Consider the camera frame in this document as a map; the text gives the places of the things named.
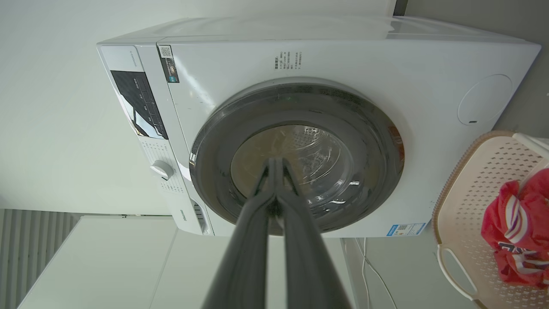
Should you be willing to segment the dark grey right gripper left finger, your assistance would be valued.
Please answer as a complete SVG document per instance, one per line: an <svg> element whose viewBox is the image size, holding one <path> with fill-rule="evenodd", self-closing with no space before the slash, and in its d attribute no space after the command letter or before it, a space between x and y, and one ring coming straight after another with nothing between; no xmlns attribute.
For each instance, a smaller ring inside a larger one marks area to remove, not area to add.
<svg viewBox="0 0 549 309"><path fill-rule="evenodd" d="M202 304L203 309L264 309L269 207L273 203L276 160L263 164L236 229Z"/></svg>

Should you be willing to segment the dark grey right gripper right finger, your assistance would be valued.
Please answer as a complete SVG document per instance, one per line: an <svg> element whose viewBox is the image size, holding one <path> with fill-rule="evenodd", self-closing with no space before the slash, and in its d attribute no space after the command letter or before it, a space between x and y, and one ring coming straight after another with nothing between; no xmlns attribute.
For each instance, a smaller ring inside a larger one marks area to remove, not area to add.
<svg viewBox="0 0 549 309"><path fill-rule="evenodd" d="M297 184L290 163L275 160L275 194L286 245L289 309L350 309L320 230Z"/></svg>

